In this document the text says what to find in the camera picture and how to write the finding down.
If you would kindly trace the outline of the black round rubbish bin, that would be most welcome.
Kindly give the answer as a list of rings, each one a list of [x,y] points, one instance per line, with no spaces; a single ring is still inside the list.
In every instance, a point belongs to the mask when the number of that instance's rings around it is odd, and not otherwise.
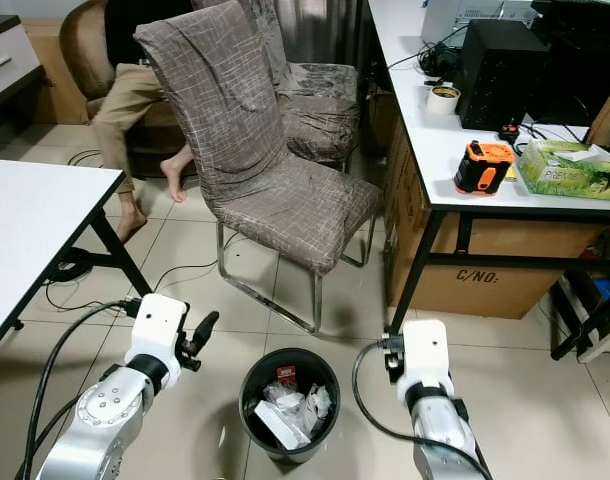
[[[320,426],[310,435],[310,442],[296,449],[283,448],[273,438],[267,425],[255,419],[254,407],[263,398],[263,390],[278,379],[279,367],[293,367],[300,387],[323,387],[332,398],[333,406],[327,415],[320,420]],[[242,428],[249,434],[251,442],[258,445],[272,461],[283,465],[302,465],[308,462],[315,453],[322,451],[322,445],[332,433],[334,425],[340,419],[340,380],[323,357],[315,355],[309,349],[288,347],[276,349],[255,362],[247,370],[242,381],[238,407]]]

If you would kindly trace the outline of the crumpled clear plastic wrap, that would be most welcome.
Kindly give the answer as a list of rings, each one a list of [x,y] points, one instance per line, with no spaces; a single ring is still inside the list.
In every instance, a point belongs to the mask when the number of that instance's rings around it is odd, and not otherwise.
[[[314,385],[305,393],[297,385],[276,381],[263,389],[264,399],[277,407],[288,422],[302,433],[313,434],[331,411],[331,393],[323,385]]]

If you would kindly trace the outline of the white flat paper box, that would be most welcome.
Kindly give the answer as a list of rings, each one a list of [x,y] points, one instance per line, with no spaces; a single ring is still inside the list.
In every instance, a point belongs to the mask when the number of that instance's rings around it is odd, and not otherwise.
[[[305,417],[300,412],[283,410],[278,404],[259,401],[253,408],[253,416],[263,422],[285,451],[296,451],[313,443]]]

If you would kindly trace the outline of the black slanted table leg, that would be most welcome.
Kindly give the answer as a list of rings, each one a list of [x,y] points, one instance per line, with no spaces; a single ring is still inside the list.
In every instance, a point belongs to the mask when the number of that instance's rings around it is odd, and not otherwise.
[[[114,228],[109,224],[107,215],[104,214],[103,207],[105,198],[114,195],[119,183],[125,179],[125,173],[122,170],[116,170],[117,177],[109,180],[108,187],[105,188],[105,195],[100,200],[94,200],[91,205],[89,214],[84,220],[78,221],[76,227],[68,234],[66,241],[54,252],[52,260],[43,269],[43,273],[37,276],[36,285],[43,285],[48,280],[52,279],[54,271],[62,262],[75,262],[75,264],[89,265],[91,268],[116,268],[122,271],[127,276],[128,282],[131,283],[135,291],[140,296],[155,292],[155,288],[151,287],[144,274],[141,273],[139,266],[133,261],[130,252],[126,250],[125,244],[119,241]],[[94,252],[69,252],[73,248],[76,239],[81,237],[87,228],[93,228],[94,233],[100,239],[101,243],[107,248],[107,253]]]

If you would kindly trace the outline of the large brown cardboard box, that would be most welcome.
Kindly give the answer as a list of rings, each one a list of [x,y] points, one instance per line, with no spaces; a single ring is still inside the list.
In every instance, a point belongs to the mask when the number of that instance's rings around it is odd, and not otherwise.
[[[387,157],[386,221],[395,260],[388,266],[389,303],[397,306],[430,210],[404,122],[396,122]],[[483,255],[574,259],[596,241],[601,224],[565,221],[477,219],[471,224],[470,251]],[[428,265],[416,284],[410,308],[520,319],[528,314],[560,270],[473,268]]]

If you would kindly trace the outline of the black metal rack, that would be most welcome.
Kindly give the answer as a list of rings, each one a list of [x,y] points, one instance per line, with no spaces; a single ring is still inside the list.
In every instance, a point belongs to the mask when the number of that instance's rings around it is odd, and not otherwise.
[[[549,301],[553,360],[573,355],[589,364],[610,353],[610,279],[566,271],[549,289]]]

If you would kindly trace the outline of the brown fabric covered chair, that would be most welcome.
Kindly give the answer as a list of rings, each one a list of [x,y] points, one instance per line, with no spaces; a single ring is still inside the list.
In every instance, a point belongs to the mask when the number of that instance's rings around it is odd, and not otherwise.
[[[235,230],[311,274],[311,316],[279,316],[310,334],[322,323],[322,279],[373,221],[373,184],[302,159],[287,145],[259,33],[236,1],[136,28],[183,136],[217,230]]]
[[[236,1],[259,36],[288,150],[302,159],[341,168],[357,146],[356,68],[287,61],[274,0]]]

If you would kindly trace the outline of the orange and black power tool battery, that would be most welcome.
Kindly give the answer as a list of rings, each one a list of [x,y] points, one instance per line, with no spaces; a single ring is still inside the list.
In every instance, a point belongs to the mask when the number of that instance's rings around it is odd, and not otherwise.
[[[471,141],[453,177],[453,186],[465,195],[496,195],[516,157],[507,143]]]

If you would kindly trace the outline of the seated person in khaki trousers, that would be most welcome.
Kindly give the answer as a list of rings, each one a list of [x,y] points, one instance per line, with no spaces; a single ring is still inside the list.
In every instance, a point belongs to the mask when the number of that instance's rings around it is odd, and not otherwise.
[[[178,17],[194,10],[191,0],[107,0],[104,6],[104,32],[107,58],[116,68],[116,77],[101,102],[100,110],[91,119],[91,127],[103,156],[104,166],[121,169],[131,177],[126,132],[140,122],[151,105],[165,101],[160,83],[150,60],[133,32],[139,26]],[[169,195],[177,204],[185,201],[181,174],[194,160],[190,147],[182,147],[176,155],[160,161],[160,170],[167,179]],[[139,201],[133,196],[133,182],[123,180],[117,189],[121,218],[116,228],[119,242],[127,243],[137,230],[148,223]]]

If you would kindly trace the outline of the green tissue box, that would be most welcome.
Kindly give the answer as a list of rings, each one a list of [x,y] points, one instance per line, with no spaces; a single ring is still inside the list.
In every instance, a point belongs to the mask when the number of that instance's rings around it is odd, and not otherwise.
[[[517,174],[537,195],[610,201],[610,147],[533,141],[517,160]]]

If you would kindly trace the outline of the white tape roll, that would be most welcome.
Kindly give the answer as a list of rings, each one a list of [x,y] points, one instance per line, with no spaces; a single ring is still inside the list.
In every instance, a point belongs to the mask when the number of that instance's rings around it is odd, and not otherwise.
[[[452,86],[430,87],[425,111],[430,115],[453,115],[459,104],[461,92]]]

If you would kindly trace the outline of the plain brown carton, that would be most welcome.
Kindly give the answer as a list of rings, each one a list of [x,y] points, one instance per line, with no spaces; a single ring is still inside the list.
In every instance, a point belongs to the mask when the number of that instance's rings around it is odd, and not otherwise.
[[[34,122],[86,125],[87,100],[75,83],[61,49],[61,19],[22,17],[22,27],[44,69],[34,111]]]

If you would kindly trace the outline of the black box-shaped computer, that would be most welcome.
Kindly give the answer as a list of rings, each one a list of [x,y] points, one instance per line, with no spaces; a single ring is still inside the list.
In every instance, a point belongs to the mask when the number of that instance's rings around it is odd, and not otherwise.
[[[461,127],[496,132],[521,123],[548,60],[548,47],[519,20],[471,20],[453,82]]]

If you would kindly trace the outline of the white drawer cabinet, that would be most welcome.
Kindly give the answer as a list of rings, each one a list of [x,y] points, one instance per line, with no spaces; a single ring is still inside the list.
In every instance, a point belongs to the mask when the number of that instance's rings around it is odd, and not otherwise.
[[[0,99],[14,84],[41,70],[34,46],[17,15],[0,15]]]

